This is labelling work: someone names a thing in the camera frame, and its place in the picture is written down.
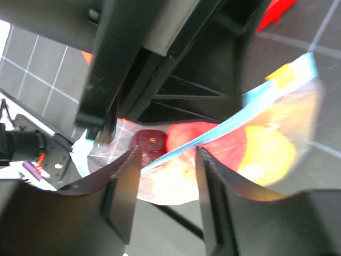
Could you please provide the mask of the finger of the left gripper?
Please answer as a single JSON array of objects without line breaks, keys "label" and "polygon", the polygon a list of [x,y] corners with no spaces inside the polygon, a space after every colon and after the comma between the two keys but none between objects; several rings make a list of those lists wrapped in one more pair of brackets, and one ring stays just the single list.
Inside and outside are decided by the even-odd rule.
[{"label": "finger of the left gripper", "polygon": [[116,132],[116,124],[117,124],[117,111],[119,108],[120,102],[120,91],[117,92],[117,95],[113,99],[107,114],[104,119],[104,127],[101,132],[99,132],[96,136],[95,142],[99,146],[106,146],[112,142],[115,137]]}]

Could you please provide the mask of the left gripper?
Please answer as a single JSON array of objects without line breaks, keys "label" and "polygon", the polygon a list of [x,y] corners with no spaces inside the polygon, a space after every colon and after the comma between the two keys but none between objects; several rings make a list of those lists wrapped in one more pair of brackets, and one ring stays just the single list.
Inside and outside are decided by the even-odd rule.
[{"label": "left gripper", "polygon": [[269,1],[1,1],[1,19],[93,55],[75,121],[220,123],[242,107]]}]

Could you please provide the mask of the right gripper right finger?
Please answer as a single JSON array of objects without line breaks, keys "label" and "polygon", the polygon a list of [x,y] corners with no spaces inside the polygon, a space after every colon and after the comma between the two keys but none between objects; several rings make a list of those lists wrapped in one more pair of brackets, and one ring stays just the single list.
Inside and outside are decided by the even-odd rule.
[{"label": "right gripper right finger", "polygon": [[340,191],[281,194],[196,149],[207,255],[340,255]]}]

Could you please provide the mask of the dark plum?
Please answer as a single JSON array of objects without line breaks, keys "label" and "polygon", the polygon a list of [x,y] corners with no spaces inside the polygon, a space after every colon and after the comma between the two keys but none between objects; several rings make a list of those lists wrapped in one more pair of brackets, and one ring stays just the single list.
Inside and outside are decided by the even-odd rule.
[{"label": "dark plum", "polygon": [[130,147],[139,146],[142,154],[141,166],[145,167],[164,155],[166,134],[159,130],[139,130],[130,141]]}]

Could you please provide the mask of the yellow lemon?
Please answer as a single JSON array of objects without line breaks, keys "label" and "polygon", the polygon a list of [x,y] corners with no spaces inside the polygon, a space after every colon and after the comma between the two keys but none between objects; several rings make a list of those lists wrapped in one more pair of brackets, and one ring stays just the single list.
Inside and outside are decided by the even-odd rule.
[{"label": "yellow lemon", "polygon": [[279,131],[252,125],[246,127],[247,147],[237,172],[261,185],[271,185],[290,171],[297,155],[295,146]]}]

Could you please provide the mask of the red apple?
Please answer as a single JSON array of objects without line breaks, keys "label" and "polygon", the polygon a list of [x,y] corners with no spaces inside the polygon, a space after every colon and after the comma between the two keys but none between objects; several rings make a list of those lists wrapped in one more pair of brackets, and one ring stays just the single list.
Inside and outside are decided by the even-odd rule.
[{"label": "red apple", "polygon": [[205,148],[218,161],[228,168],[236,171],[246,152],[247,133],[241,126],[220,138],[212,140],[201,136],[218,126],[208,122],[180,123],[171,125],[166,137],[166,151],[173,151],[190,141],[196,141],[199,146]]}]

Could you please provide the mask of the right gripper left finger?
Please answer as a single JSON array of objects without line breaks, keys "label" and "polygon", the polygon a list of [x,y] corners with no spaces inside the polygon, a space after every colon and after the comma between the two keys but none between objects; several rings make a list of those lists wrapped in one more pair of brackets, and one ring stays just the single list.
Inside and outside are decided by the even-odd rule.
[{"label": "right gripper left finger", "polygon": [[1,181],[1,255],[123,255],[130,243],[142,154],[49,191]]}]

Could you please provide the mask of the clear zip top bag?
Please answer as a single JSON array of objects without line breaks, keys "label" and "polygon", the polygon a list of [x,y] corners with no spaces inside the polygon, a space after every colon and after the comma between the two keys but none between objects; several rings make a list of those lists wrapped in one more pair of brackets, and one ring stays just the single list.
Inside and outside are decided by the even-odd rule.
[{"label": "clear zip top bag", "polygon": [[220,124],[147,127],[119,119],[111,143],[102,146],[82,135],[70,156],[80,176],[86,177],[139,146],[142,170],[137,197],[157,205],[198,200],[197,147],[248,180],[269,186],[291,172],[306,153],[322,97],[315,56],[307,52],[244,93],[243,108]]}]

